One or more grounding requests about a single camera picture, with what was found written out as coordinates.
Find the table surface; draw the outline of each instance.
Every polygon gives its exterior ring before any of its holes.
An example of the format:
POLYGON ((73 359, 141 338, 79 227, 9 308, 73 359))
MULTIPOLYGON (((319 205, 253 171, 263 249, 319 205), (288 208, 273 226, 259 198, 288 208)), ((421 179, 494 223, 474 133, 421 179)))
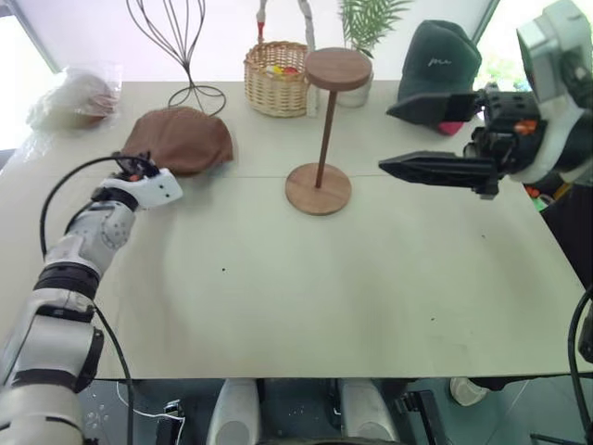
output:
MULTIPOLYGON (((241 83, 218 86, 235 161, 182 179, 183 199, 138 214, 99 287, 133 377, 567 372, 583 288, 522 186, 507 178, 483 201, 377 167, 414 150, 460 153, 479 121, 447 137, 387 117, 397 83, 375 82, 365 107, 335 113, 328 162, 349 176, 352 198, 313 217, 286 200, 284 180, 319 155, 326 94, 317 118, 279 120, 252 110, 241 83)), ((179 87, 125 83, 116 119, 35 135, 2 171, 0 337, 42 268, 37 224, 49 187, 121 149, 135 120, 179 87)), ((58 194, 50 242, 110 171, 93 167, 58 194)), ((98 376, 122 376, 109 342, 98 376)))

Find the white cable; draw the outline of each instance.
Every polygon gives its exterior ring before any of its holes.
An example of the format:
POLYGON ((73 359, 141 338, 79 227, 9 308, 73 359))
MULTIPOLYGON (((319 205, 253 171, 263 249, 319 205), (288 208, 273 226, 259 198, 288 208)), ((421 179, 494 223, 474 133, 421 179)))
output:
MULTIPOLYGON (((128 402, 123 399, 120 393, 120 382, 115 382, 115 390, 118 393, 118 399, 120 399, 121 403, 128 406, 128 402)), ((175 440, 175 445, 179 445, 179 441, 182 438, 183 426, 185 425, 185 417, 178 417, 176 415, 166 414, 166 413, 158 413, 158 414, 150 414, 150 413, 143 413, 142 411, 133 410, 136 414, 142 415, 143 417, 148 417, 149 419, 157 419, 159 417, 164 417, 167 419, 179 420, 182 424, 179 427, 179 432, 177 433, 177 439, 175 440)))

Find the brown fabric hat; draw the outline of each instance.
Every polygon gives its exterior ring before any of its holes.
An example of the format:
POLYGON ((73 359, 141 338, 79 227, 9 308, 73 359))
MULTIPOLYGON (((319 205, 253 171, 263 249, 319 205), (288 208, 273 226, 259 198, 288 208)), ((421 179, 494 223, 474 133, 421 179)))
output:
POLYGON ((136 121, 121 153, 146 151, 159 168, 180 176, 233 160, 233 143, 224 122, 189 107, 149 111, 136 121))

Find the plastic bag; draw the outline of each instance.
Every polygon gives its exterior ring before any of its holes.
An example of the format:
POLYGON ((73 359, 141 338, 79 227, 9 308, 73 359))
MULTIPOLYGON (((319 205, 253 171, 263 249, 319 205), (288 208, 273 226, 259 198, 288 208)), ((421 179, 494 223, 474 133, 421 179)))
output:
POLYGON ((121 66, 68 67, 57 75, 57 85, 32 106, 27 123, 34 130, 97 125, 115 113, 120 92, 121 66))

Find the wicker basket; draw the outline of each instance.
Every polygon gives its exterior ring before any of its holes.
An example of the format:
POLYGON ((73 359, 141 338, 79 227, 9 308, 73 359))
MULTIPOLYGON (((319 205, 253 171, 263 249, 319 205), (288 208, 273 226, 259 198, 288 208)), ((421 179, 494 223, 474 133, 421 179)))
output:
POLYGON ((315 47, 307 0, 298 0, 307 24, 307 42, 263 43, 266 0, 258 12, 258 44, 245 59, 245 93, 251 107, 276 118, 294 118, 307 113, 308 87, 305 56, 315 47), (270 72, 269 67, 295 68, 296 72, 270 72))

